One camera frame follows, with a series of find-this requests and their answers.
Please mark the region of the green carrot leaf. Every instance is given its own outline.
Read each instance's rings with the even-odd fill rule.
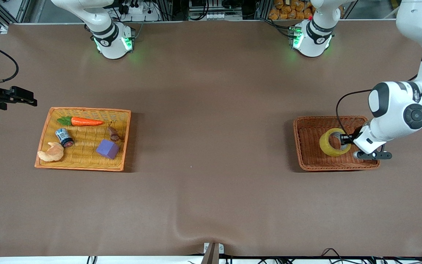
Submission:
[[[71,125],[71,117],[62,117],[57,119],[57,121],[62,125]]]

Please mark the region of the black cable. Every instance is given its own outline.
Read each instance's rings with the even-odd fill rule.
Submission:
[[[162,11],[162,9],[159,7],[159,4],[155,5],[155,3],[153,2],[153,3],[152,3],[152,5],[154,5],[154,9],[158,10],[160,13],[162,13],[163,15],[165,15],[167,20],[169,20],[169,21],[170,21],[171,19],[173,19],[173,18],[174,18],[174,16],[173,16],[173,15],[168,14],[168,13],[166,13],[166,12]]]
[[[266,22],[266,23],[268,23],[269,25],[272,25],[276,30],[278,30],[278,32],[281,34],[281,35],[283,35],[283,36],[285,36],[285,37],[289,37],[290,39],[294,39],[294,38],[296,38],[295,36],[291,36],[291,35],[288,35],[288,34],[286,34],[285,32],[283,32],[281,29],[286,29],[286,30],[288,30],[289,29],[289,27],[286,27],[286,26],[281,26],[281,25],[276,25],[275,24],[275,22],[273,22],[273,20],[266,20],[266,19],[264,19],[264,18],[261,18],[261,17],[259,17],[258,18],[258,20],[262,20],[262,21],[264,21],[264,22]]]
[[[351,11],[355,8],[355,6],[356,6],[356,4],[357,4],[358,1],[359,0],[356,0],[356,2],[353,4],[353,8],[351,8],[351,10],[349,11],[349,13],[346,14],[346,16],[345,16],[344,19],[348,19],[348,16],[351,14]]]
[[[0,53],[2,55],[5,55],[6,57],[8,57],[10,60],[12,60],[12,62],[14,62],[14,65],[15,65],[15,72],[14,72],[14,74],[11,77],[9,77],[9,78],[0,80],[1,81],[0,83],[3,83],[3,82],[7,82],[9,80],[14,79],[14,77],[17,75],[17,73],[19,73],[19,65],[17,64],[17,62],[15,61],[15,59],[13,59],[13,57],[9,56],[6,52],[0,50]]]
[[[347,136],[348,136],[349,140],[350,140],[350,141],[351,141],[351,143],[353,143],[353,144],[354,144],[353,139],[349,136],[349,134],[346,132],[345,127],[343,127],[343,124],[341,123],[341,120],[340,120],[340,115],[338,114],[338,106],[340,105],[341,100],[343,100],[343,98],[347,97],[348,95],[360,94],[360,93],[362,93],[362,92],[370,92],[371,90],[372,90],[372,89],[369,89],[369,90],[361,90],[361,91],[357,91],[357,92],[350,92],[350,93],[347,93],[346,95],[343,95],[343,96],[342,96],[342,97],[338,100],[338,102],[336,103],[336,107],[335,107],[336,119],[338,120],[338,123],[340,124],[340,127],[341,127],[341,129],[343,130],[343,132],[345,132],[345,135],[347,135]]]
[[[202,20],[204,17],[206,17],[206,15],[208,14],[208,11],[210,9],[210,3],[208,2],[208,0],[204,0],[204,1],[205,1],[205,5],[203,6],[203,13],[198,18],[189,17],[189,20],[198,21],[198,20]]]
[[[117,10],[116,10],[115,8],[113,8],[113,10],[115,11],[115,15],[117,15],[118,21],[120,21],[120,20],[121,20],[121,17],[120,17],[120,15],[118,14]]]
[[[289,29],[288,26],[282,26],[282,25],[275,24],[275,22],[273,22],[273,20],[271,20],[271,19],[270,19],[271,22],[270,22],[270,20],[264,19],[263,17],[258,17],[258,20],[262,20],[264,22],[267,22],[268,24],[272,25],[273,27],[278,27],[278,28],[281,28],[281,29]]]
[[[325,256],[325,254],[327,254],[330,251],[333,251],[340,258],[340,260],[337,260],[337,261],[335,261],[333,263],[337,263],[337,262],[341,261],[341,264],[343,264],[343,259],[341,258],[340,254],[338,254],[338,252],[334,248],[331,248],[331,247],[329,247],[328,249],[325,249],[323,251],[323,253],[320,255],[320,257]]]
[[[90,260],[90,256],[89,256],[89,257],[87,257],[87,262],[86,262],[86,264],[89,264],[89,260]],[[92,258],[92,264],[96,264],[96,262],[97,262],[97,256],[93,256],[93,258]]]
[[[255,12],[251,13],[250,15],[241,15],[241,17],[249,17],[251,15],[255,15]]]
[[[354,262],[354,261],[347,260],[347,259],[338,259],[336,261],[333,261],[332,264],[335,264],[335,263],[338,263],[338,262],[343,262],[343,261],[346,261],[346,262],[349,262],[349,263],[353,263],[353,264],[361,264],[359,262]]]

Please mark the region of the purple foam block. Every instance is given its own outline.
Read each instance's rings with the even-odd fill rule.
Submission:
[[[114,142],[111,142],[109,140],[102,140],[100,142],[100,145],[97,147],[96,152],[102,155],[103,157],[109,158],[109,159],[115,159],[115,156],[117,155],[119,150],[119,147]]]

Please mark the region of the brown wicker basket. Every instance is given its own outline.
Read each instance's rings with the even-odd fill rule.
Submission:
[[[102,120],[98,126],[63,126],[57,119],[63,116],[84,117]],[[35,160],[36,168],[45,169],[85,169],[88,171],[121,172],[124,168],[126,146],[128,142],[130,110],[102,109],[85,107],[52,107],[50,108],[40,137],[37,151],[46,151],[48,142],[59,142],[55,131],[61,127],[67,129],[74,140],[72,147],[64,149],[64,156],[59,161],[45,162],[38,155]],[[115,159],[102,157],[96,148],[103,139],[110,140],[107,126],[114,127],[123,140],[116,142],[119,146]]]
[[[347,133],[363,125],[368,119],[360,115],[344,115],[340,117]],[[356,171],[362,169],[376,169],[380,165],[378,160],[360,160],[353,157],[358,147],[351,146],[346,154],[330,157],[320,149],[320,137],[333,127],[340,127],[335,116],[298,117],[294,120],[294,138],[296,141],[299,165],[305,171]],[[340,141],[330,137],[330,145],[335,149],[340,147]]]

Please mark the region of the small brown toy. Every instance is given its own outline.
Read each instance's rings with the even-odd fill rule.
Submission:
[[[107,131],[110,133],[110,140],[113,142],[117,142],[120,140],[120,137],[118,135],[118,131],[116,129],[114,129],[111,126],[107,127]]]

